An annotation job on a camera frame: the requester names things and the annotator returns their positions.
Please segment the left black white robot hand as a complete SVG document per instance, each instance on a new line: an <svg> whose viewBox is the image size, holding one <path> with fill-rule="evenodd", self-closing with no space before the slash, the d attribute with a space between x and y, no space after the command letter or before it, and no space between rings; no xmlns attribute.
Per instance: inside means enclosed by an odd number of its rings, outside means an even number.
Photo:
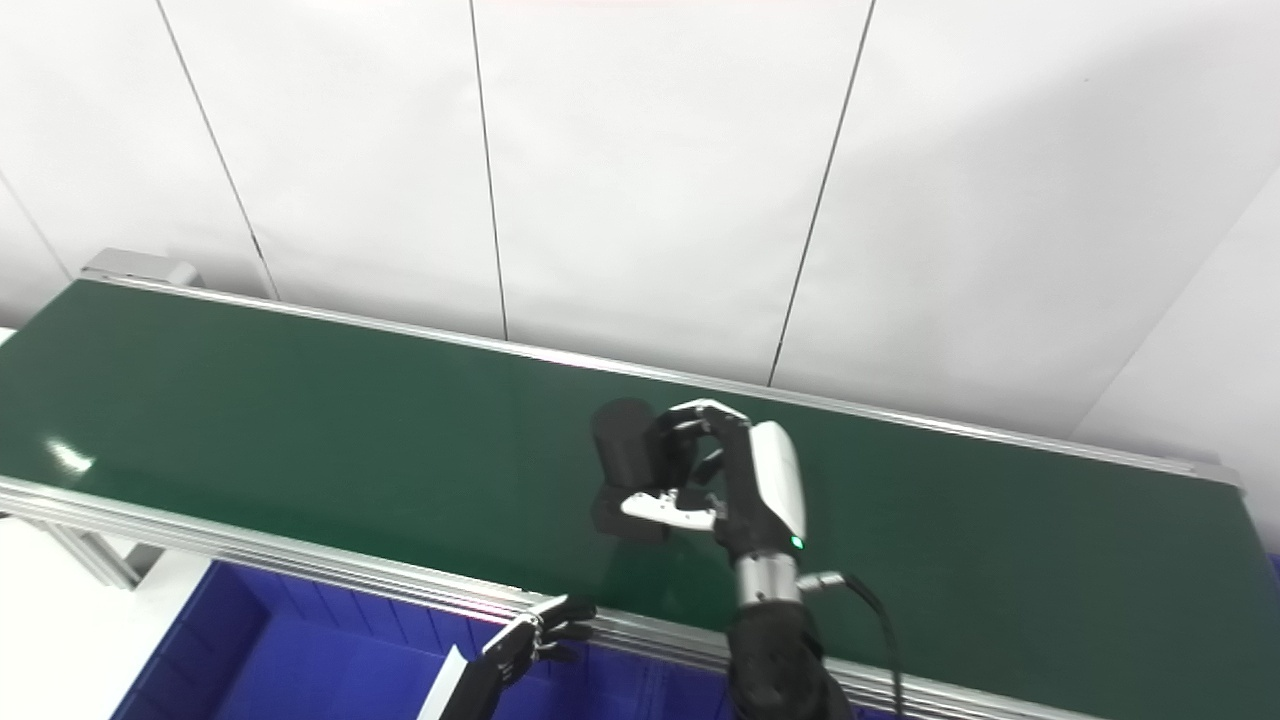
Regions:
<svg viewBox="0 0 1280 720"><path fill-rule="evenodd" d="M419 719L492 719L503 692L541 661L572 662L570 643L593 637L598 607L582 594L559 594L513 616L466 659L449 650L419 711Z"/></svg>

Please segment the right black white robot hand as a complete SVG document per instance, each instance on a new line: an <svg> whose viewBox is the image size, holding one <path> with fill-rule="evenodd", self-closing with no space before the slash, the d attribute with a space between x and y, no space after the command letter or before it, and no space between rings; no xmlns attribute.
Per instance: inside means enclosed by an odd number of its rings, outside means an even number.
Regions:
<svg viewBox="0 0 1280 720"><path fill-rule="evenodd" d="M712 398L664 410L640 434L646 475L623 489L623 518L709 532L730 555L805 547L806 510L795 445L777 421L753 421Z"/></svg>

